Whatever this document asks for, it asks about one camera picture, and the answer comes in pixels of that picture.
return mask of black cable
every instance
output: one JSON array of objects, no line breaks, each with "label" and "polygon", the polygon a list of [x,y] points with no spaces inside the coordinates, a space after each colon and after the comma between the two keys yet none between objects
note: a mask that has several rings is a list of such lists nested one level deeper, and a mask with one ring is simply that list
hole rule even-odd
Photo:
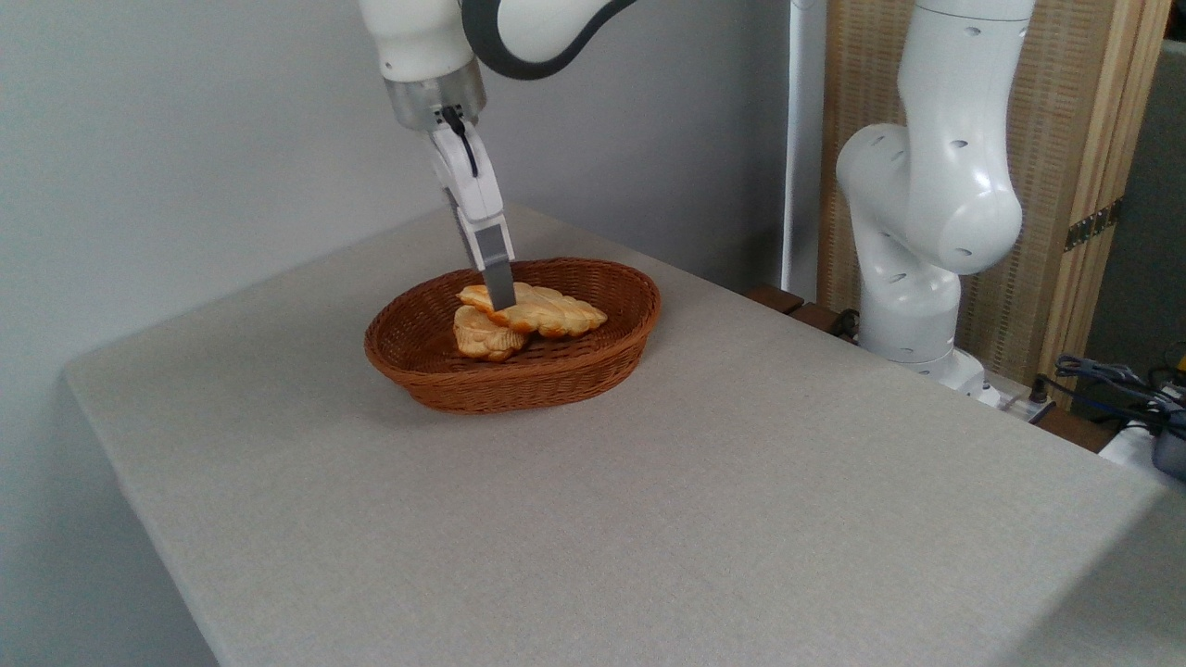
[{"label": "black cable", "polygon": [[1131,368],[1118,363],[1099,363],[1075,355],[1060,355],[1054,368],[1054,374],[1059,377],[1085,377],[1096,383],[1104,382],[1117,392],[1141,400],[1177,402],[1173,396],[1146,385]]},{"label": "black cable", "polygon": [[1071,389],[1070,387],[1065,387],[1063,385],[1059,385],[1058,382],[1051,380],[1048,376],[1041,375],[1041,374],[1038,375],[1038,380],[1037,381],[1041,382],[1046,387],[1052,387],[1054,389],[1058,389],[1059,392],[1063,392],[1064,394],[1067,394],[1072,399],[1082,401],[1082,402],[1084,402],[1084,404],[1086,404],[1086,405],[1089,405],[1091,407],[1095,407],[1096,409],[1102,409],[1104,412],[1108,412],[1108,413],[1111,413],[1111,414],[1126,418],[1129,421],[1142,423],[1142,424],[1144,424],[1144,425],[1147,425],[1147,426],[1150,427],[1149,428],[1150,432],[1153,432],[1154,430],[1156,430],[1158,433],[1168,431],[1174,437],[1186,439],[1186,428],[1184,428],[1184,427],[1174,424],[1171,420],[1171,417],[1168,414],[1166,414],[1165,412],[1160,411],[1160,409],[1154,409],[1152,412],[1135,412],[1135,411],[1130,411],[1130,409],[1116,407],[1116,406],[1110,405],[1110,404],[1097,401],[1096,399],[1092,399],[1092,398],[1086,396],[1086,395],[1084,395],[1084,394],[1082,394],[1079,392],[1076,392],[1075,389]]},{"label": "black cable", "polygon": [[465,135],[465,123],[461,122],[461,116],[458,115],[457,109],[453,107],[444,107],[441,108],[441,117],[448,123],[453,134],[457,134],[461,139],[461,145],[465,146],[465,154],[470,158],[470,170],[473,172],[473,177],[478,178],[478,160],[473,158],[473,148],[470,147],[470,139]]}]

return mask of cable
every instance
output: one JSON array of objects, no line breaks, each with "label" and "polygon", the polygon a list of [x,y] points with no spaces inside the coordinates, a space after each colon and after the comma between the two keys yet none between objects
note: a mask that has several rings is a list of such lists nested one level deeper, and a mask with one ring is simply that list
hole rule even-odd
[{"label": "cable", "polygon": [[[1124,406],[1124,409],[1130,409],[1130,411],[1134,411],[1134,412],[1141,412],[1143,408],[1147,408],[1148,405],[1149,404],[1129,404],[1129,405]],[[1127,419],[1127,418],[1126,417],[1120,417],[1117,414],[1104,414],[1104,415],[1101,415],[1101,417],[1092,418],[1091,423],[1092,424],[1108,424],[1109,421],[1123,421],[1124,419]]]},{"label": "cable", "polygon": [[1118,363],[1099,363],[1097,361],[1077,357],[1075,355],[1060,355],[1054,363],[1056,375],[1059,377],[1086,377],[1096,382],[1104,382],[1117,392],[1130,396],[1154,401],[1177,402],[1177,400],[1158,389],[1146,385],[1131,368]]},{"label": "cable", "polygon": [[441,117],[448,123],[453,134],[457,134],[461,140],[461,146],[465,146],[465,154],[470,158],[470,171],[473,172],[474,178],[478,178],[478,160],[474,159],[473,148],[470,147],[470,139],[465,135],[465,123],[461,122],[461,116],[458,115],[455,108],[442,107]]},{"label": "cable", "polygon": [[1167,413],[1163,412],[1165,407],[1160,406],[1158,404],[1150,405],[1149,406],[1150,411],[1148,411],[1148,412],[1135,412],[1135,411],[1130,411],[1130,409],[1116,407],[1116,406],[1110,405],[1110,404],[1097,401],[1097,400],[1095,400],[1095,399],[1092,399],[1090,396],[1086,396],[1086,395],[1084,395],[1084,394],[1082,394],[1079,392],[1076,392],[1075,389],[1071,389],[1070,387],[1065,387],[1063,385],[1059,385],[1058,382],[1051,380],[1048,376],[1042,375],[1042,374],[1038,375],[1037,381],[1035,381],[1035,388],[1037,388],[1037,385],[1039,382],[1041,385],[1044,385],[1042,388],[1045,388],[1045,387],[1052,387],[1054,389],[1058,389],[1059,392],[1063,392],[1064,394],[1070,395],[1075,400],[1082,401],[1083,404],[1085,404],[1088,406],[1091,406],[1091,407],[1093,407],[1096,409],[1101,409],[1103,412],[1108,412],[1108,413],[1111,413],[1111,414],[1126,418],[1129,421],[1139,421],[1141,424],[1144,424],[1144,425],[1149,426],[1149,432],[1150,433],[1154,432],[1154,431],[1156,431],[1156,433],[1161,433],[1161,432],[1168,431],[1169,433],[1172,433],[1177,438],[1186,439],[1186,428],[1184,428],[1184,427],[1174,424],[1172,421],[1172,418]]}]

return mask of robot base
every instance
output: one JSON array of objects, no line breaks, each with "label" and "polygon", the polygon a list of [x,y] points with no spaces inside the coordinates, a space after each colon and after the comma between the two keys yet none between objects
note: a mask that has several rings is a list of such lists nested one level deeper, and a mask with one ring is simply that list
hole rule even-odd
[{"label": "robot base", "polygon": [[900,366],[984,405],[997,407],[1001,402],[1001,393],[984,377],[984,366],[963,350],[952,348],[950,352],[935,361],[900,363]]}]

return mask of metal hinge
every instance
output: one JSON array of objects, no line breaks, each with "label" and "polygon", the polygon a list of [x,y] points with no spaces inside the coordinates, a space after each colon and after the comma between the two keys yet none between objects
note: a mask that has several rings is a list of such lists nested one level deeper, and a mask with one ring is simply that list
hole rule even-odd
[{"label": "metal hinge", "polygon": [[1086,243],[1088,241],[1103,234],[1109,227],[1116,224],[1116,222],[1120,221],[1121,204],[1123,203],[1124,197],[1121,197],[1103,209],[1072,224],[1070,229],[1066,230],[1066,244],[1063,246],[1063,252],[1065,253],[1067,250],[1072,250],[1076,247]]}]

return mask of basket rim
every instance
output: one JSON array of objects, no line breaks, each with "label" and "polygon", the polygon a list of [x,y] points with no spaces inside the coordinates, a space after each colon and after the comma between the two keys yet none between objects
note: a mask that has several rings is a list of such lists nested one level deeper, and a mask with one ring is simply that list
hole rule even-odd
[{"label": "basket rim", "polygon": [[618,338],[611,344],[605,345],[604,348],[597,349],[594,351],[582,354],[576,357],[554,360],[544,364],[531,364],[531,366],[490,364],[489,367],[471,368],[465,370],[427,373],[423,370],[408,370],[404,368],[400,368],[390,363],[383,356],[381,356],[377,349],[376,336],[378,331],[382,329],[382,325],[389,317],[390,312],[394,310],[393,306],[395,306],[398,301],[404,300],[410,294],[414,294],[416,291],[426,288],[432,282],[459,278],[463,274],[473,274],[476,278],[480,279],[480,274],[478,274],[472,268],[461,268],[425,280],[423,282],[420,282],[419,285],[403,292],[402,294],[396,297],[391,303],[384,306],[383,310],[380,311],[380,313],[376,315],[375,318],[371,320],[371,324],[366,328],[366,332],[364,333],[364,348],[366,357],[370,360],[371,364],[382,370],[384,375],[387,375],[389,379],[398,383],[409,383],[409,385],[433,383],[440,386],[440,385],[449,385],[453,382],[467,383],[467,382],[473,382],[474,380],[482,380],[486,382],[517,380],[522,377],[537,376],[540,375],[541,371],[546,371],[548,374],[559,374],[566,370],[586,368],[588,366],[600,363],[602,360],[612,358],[623,355],[625,352],[629,352],[632,348],[636,348],[639,345],[639,343],[644,343],[646,341],[646,337],[655,328],[655,324],[659,317],[659,311],[662,310],[659,290],[658,286],[655,284],[655,281],[651,279],[651,277],[646,275],[645,273],[632,266],[627,266],[611,260],[601,260],[592,258],[551,258],[542,260],[514,261],[511,262],[511,267],[512,268],[530,267],[530,266],[548,265],[556,262],[600,265],[618,271],[620,273],[624,273],[626,275],[630,275],[636,281],[638,281],[646,292],[650,292],[651,294],[646,313],[638,322],[638,324],[630,330],[629,333]]}]

